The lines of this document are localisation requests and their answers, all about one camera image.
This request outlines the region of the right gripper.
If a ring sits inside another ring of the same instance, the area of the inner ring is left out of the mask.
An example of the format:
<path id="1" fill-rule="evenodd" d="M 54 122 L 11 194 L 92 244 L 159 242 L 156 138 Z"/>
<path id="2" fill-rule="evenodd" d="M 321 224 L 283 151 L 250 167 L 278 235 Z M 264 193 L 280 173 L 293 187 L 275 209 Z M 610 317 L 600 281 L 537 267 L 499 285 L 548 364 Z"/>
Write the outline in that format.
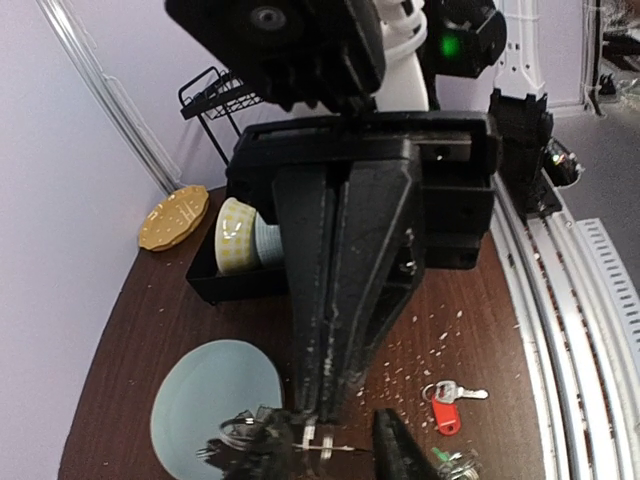
<path id="1" fill-rule="evenodd" d="M 322 173 L 334 190 L 327 286 L 327 420 L 342 417 L 425 267 L 475 266 L 494 205 L 495 121 L 478 112 L 391 112 L 253 125 L 228 192 L 288 230 Z"/>

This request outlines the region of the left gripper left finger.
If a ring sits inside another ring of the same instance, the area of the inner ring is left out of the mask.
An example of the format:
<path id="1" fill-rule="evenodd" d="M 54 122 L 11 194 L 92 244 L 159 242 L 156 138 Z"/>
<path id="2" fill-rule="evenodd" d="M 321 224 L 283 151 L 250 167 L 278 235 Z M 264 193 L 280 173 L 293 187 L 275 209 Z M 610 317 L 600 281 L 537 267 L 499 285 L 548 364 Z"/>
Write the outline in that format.
<path id="1" fill-rule="evenodd" d="M 223 421 L 197 458 L 221 469 L 225 479 L 289 479 L 295 453 L 310 449 L 317 425 L 315 415 L 264 406 L 245 410 Z"/>

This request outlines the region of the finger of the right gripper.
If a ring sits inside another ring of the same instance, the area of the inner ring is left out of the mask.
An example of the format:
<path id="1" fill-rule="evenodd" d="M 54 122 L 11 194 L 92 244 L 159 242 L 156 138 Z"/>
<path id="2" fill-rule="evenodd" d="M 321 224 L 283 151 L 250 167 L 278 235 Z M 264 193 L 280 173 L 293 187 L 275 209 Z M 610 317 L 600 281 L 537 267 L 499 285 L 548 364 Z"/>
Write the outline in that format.
<path id="1" fill-rule="evenodd" d="M 292 302 L 295 410 L 317 417 L 336 194 L 326 167 L 287 167 L 273 199 Z"/>

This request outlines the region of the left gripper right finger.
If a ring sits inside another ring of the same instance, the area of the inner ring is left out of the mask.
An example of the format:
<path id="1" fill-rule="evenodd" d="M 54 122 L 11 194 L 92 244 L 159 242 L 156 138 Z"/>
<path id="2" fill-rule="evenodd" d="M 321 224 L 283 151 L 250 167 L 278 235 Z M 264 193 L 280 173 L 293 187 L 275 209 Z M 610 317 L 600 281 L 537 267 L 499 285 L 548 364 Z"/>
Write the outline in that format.
<path id="1" fill-rule="evenodd" d="M 386 408 L 374 412 L 372 442 L 377 479 L 440 478 L 395 410 Z"/>

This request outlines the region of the green key tag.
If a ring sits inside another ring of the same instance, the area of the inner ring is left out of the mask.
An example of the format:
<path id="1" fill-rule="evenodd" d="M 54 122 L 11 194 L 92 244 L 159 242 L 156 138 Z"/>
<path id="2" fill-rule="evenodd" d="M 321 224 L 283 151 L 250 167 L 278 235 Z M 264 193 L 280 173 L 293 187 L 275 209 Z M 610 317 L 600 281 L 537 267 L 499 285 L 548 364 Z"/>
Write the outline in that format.
<path id="1" fill-rule="evenodd" d="M 437 472 L 440 479 L 480 479 L 481 463 L 479 461 L 479 455 L 476 450 L 469 449 L 450 453 L 433 447 L 431 451 L 440 462 L 439 466 L 437 467 Z"/>

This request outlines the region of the red key tag with key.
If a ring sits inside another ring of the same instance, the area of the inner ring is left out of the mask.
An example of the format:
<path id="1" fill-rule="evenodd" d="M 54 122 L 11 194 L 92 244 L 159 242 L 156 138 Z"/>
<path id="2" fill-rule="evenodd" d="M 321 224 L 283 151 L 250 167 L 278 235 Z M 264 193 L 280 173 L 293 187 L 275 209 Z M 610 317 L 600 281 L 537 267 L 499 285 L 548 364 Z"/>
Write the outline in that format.
<path id="1" fill-rule="evenodd" d="M 460 399 L 486 400 L 489 392 L 466 388 L 454 380 L 440 380 L 424 387 L 421 396 L 432 407 L 437 431 L 444 436 L 453 436 L 461 429 L 456 402 Z"/>

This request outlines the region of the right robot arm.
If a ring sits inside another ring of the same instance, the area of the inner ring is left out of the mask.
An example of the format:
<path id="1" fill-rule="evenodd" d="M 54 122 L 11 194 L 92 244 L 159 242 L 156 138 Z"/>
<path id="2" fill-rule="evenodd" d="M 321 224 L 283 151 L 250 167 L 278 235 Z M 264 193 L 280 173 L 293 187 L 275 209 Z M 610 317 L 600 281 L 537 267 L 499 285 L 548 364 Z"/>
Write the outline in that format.
<path id="1" fill-rule="evenodd" d="M 279 228 L 293 307 L 294 408 L 339 420 L 349 391 L 429 269 L 477 262 L 490 180 L 529 193 L 553 121 L 533 1 L 438 1 L 433 73 L 497 68 L 490 109 L 376 112 L 255 125 L 227 170 L 231 190 Z"/>

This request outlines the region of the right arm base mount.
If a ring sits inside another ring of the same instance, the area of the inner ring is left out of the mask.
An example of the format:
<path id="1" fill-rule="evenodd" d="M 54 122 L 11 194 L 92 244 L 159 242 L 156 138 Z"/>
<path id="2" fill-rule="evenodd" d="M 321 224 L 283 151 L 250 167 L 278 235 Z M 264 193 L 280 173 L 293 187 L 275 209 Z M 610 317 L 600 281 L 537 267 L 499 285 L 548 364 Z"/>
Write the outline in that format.
<path id="1" fill-rule="evenodd" d="M 576 155 L 553 136 L 554 119 L 547 96 L 509 97 L 498 88 L 489 114 L 503 142 L 499 172 L 523 223 L 562 210 L 557 188 L 575 184 L 583 172 Z"/>

